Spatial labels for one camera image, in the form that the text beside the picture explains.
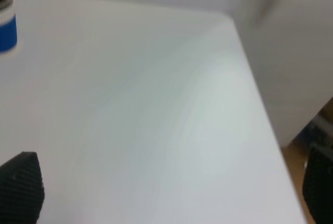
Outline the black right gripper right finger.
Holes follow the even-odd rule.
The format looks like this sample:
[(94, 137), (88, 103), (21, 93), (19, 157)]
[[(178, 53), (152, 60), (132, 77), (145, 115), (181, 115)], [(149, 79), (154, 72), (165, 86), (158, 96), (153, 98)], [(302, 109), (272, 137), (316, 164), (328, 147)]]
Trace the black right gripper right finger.
[(311, 148), (302, 194), (315, 223), (332, 223), (332, 149)]

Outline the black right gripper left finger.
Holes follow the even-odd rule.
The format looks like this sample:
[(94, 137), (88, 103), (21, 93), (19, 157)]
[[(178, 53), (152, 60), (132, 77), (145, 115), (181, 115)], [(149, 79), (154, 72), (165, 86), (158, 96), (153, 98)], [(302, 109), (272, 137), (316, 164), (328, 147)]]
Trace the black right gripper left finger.
[(36, 152), (21, 152), (1, 165), (1, 223), (37, 223), (44, 199)]

